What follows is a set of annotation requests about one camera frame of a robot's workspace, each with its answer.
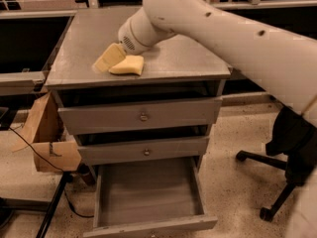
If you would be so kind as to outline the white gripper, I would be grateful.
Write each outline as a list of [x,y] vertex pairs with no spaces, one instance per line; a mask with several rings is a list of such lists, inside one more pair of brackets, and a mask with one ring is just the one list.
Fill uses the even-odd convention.
[[139,55],[159,42],[174,36],[174,32],[166,32],[152,24],[144,8],[141,8],[119,29],[118,40],[121,45],[111,44],[96,60],[92,68],[97,72],[108,71],[124,60],[126,53],[128,55]]

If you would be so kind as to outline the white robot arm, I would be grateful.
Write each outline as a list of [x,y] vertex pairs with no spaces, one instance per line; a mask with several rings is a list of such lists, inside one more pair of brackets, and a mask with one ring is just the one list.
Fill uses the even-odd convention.
[[217,9],[209,0],[143,0],[94,67],[131,72],[137,62],[130,57],[177,34],[198,42],[317,125],[317,41]]

